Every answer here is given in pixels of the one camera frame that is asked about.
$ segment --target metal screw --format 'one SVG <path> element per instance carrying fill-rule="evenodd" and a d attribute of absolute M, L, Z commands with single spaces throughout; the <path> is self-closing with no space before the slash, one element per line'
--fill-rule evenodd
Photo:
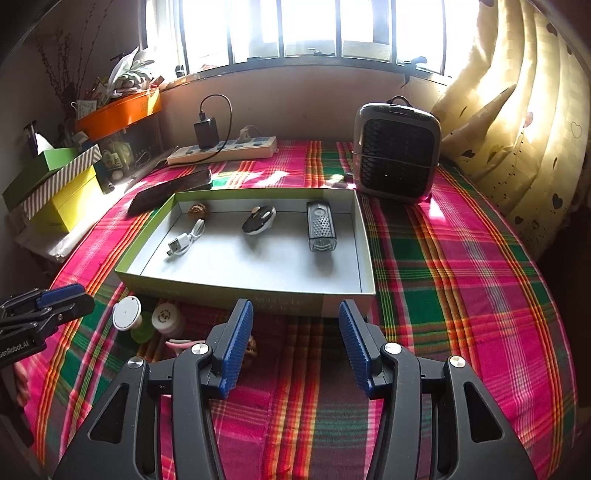
<path fill-rule="evenodd" d="M 206 343 L 195 343 L 195 345 L 191 347 L 191 351 L 195 355 L 203 355 L 204 353 L 209 352 L 209 347 Z"/>
<path fill-rule="evenodd" d="M 463 368 L 466 366 L 466 361 L 461 356 L 457 355 L 451 357 L 449 362 L 456 368 Z"/>
<path fill-rule="evenodd" d="M 397 343 L 390 342 L 384 345 L 384 350 L 386 350 L 388 353 L 391 353 L 392 355 L 398 355 L 400 352 L 402 352 L 402 347 Z"/>
<path fill-rule="evenodd" d="M 139 368 L 144 364 L 144 359 L 140 356 L 133 356 L 127 360 L 127 366 L 129 368 Z"/>

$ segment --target portable heater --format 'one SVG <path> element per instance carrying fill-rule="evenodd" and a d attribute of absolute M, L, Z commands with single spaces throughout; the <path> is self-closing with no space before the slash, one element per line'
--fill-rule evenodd
<path fill-rule="evenodd" d="M 355 119 L 353 176 L 357 188 L 377 197 L 426 200 L 439 164 L 441 126 L 410 106 L 369 103 Z"/>

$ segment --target plaid blanket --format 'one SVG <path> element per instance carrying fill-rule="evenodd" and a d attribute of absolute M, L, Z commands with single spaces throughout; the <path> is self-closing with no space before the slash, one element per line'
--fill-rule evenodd
<path fill-rule="evenodd" d="M 267 160 L 212 165 L 214 188 L 323 187 L 350 169 L 349 144 L 281 142 Z M 154 173 L 139 188 L 187 174 Z M 89 232 L 55 280 L 79 282 L 92 315 L 60 328 L 27 360 L 34 449 L 53 472 L 68 442 L 124 361 L 168 355 L 155 336 L 136 345 L 109 318 L 129 291 L 113 273 L 150 214 L 127 218 L 126 195 Z M 540 479 L 572 447 L 576 390 L 561 321 L 538 270 L 488 201 L 453 166 L 439 168 L 430 203 L 361 196 L 377 294 L 368 321 L 415 354 L 467 359 L 525 445 Z M 143 299 L 144 310 L 156 299 Z M 229 312 L 179 304 L 187 336 L 203 338 Z M 259 356 L 228 401 L 213 403 L 230 480 L 364 478 L 380 401 L 355 387 L 334 319 L 256 314 Z M 170 402 L 163 399 L 163 477 L 174 478 Z M 425 423 L 422 445 L 430 432 Z M 428 448 L 420 478 L 428 475 Z"/>

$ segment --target window frame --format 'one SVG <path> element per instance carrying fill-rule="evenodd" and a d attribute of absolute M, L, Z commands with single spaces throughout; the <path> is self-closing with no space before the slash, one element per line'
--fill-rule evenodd
<path fill-rule="evenodd" d="M 227 38 L 227 45 L 228 45 L 228 65 L 215 67 L 209 70 L 202 70 L 200 72 L 191 73 L 190 66 L 188 62 L 187 56 L 187 45 L 184 35 L 184 22 L 183 22 L 183 0 L 172 0 L 178 8 L 178 23 L 177 26 L 178 34 L 180 35 L 180 41 L 178 42 L 178 47 L 182 49 L 181 52 L 178 52 L 178 57 L 180 59 L 184 59 L 184 68 L 185 72 L 188 72 L 186 75 L 172 80 L 167 88 L 171 88 L 178 85 L 183 85 L 188 82 L 192 82 L 194 80 L 206 79 L 215 77 L 218 75 L 224 75 L 228 73 L 236 73 L 236 72 L 248 72 L 250 70 L 258 70 L 258 69 L 266 69 L 266 68 L 274 68 L 274 67 L 284 67 L 284 66 L 314 66 L 314 65 L 324 65 L 324 66 L 340 66 L 340 67 L 355 67 L 355 68 L 363 68 L 369 70 L 379 70 L 382 72 L 391 72 L 391 73 L 398 73 L 398 74 L 409 74 L 411 77 L 420 78 L 423 80 L 428 80 L 434 83 L 438 83 L 440 85 L 449 85 L 452 82 L 452 78 L 449 76 L 444 75 L 445 68 L 446 68 L 446 57 L 447 57 L 447 17 L 446 17 L 446 9 L 445 9 L 445 0 L 440 0 L 443 8 L 443 57 L 441 61 L 441 71 L 434 72 L 432 70 L 427 70 L 425 68 L 421 68 L 420 66 L 416 67 L 411 72 L 408 71 L 408 67 L 404 64 L 397 62 L 397 51 L 396 51 L 396 0 L 388 0 L 389 7 L 391 11 L 391 55 L 390 61 L 385 60 L 368 60 L 368 59 L 356 59 L 350 57 L 343 57 L 342 50 L 343 50 L 343 43 L 342 43 L 342 28 L 341 28 L 341 17 L 340 17 L 340 0 L 334 0 L 335 2 L 335 20 L 336 20 L 336 38 L 335 38 L 335 47 L 336 52 L 335 56 L 285 56 L 285 44 L 283 39 L 283 26 L 282 26 L 282 8 L 281 8 L 281 0 L 275 0 L 277 3 L 277 30 L 278 30 L 278 50 L 279 56 L 274 58 L 267 58 L 267 59 L 255 59 L 255 60 L 248 60 L 243 62 L 235 63 L 234 55 L 232 51 L 232 42 L 230 37 L 230 22 L 226 22 L 226 38 Z M 147 26 L 145 22 L 146 17 L 146 8 L 147 8 L 147 0 L 143 0 L 141 2 L 141 7 L 143 11 L 140 12 L 140 19 L 144 19 L 141 24 L 141 32 L 140 35 L 142 38 L 147 39 Z"/>

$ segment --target blue gripper pad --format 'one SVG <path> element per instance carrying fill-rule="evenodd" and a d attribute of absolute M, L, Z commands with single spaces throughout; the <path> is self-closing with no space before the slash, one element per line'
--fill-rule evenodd
<path fill-rule="evenodd" d="M 221 361 L 219 391 L 224 399 L 228 397 L 230 390 L 238 381 L 242 359 L 252 331 L 252 315 L 252 303 L 244 299 L 238 300 L 222 334 L 225 337 L 229 332 L 231 337 L 227 341 L 220 341 L 213 352 L 213 355 Z"/>
<path fill-rule="evenodd" d="M 50 305 L 81 295 L 84 292 L 84 287 L 79 283 L 73 283 L 72 285 L 67 285 L 65 287 L 48 290 L 41 295 L 39 300 L 37 300 L 37 308 L 44 309 Z"/>
<path fill-rule="evenodd" d="M 343 337 L 343 342 L 345 343 L 351 368 L 355 375 L 355 383 L 371 398 L 373 397 L 375 384 L 372 380 L 371 358 L 369 357 L 365 343 L 359 332 L 359 326 L 357 325 L 360 317 L 361 314 L 359 314 L 358 310 L 357 312 L 352 312 L 349 302 L 344 301 L 340 304 L 339 329 Z"/>

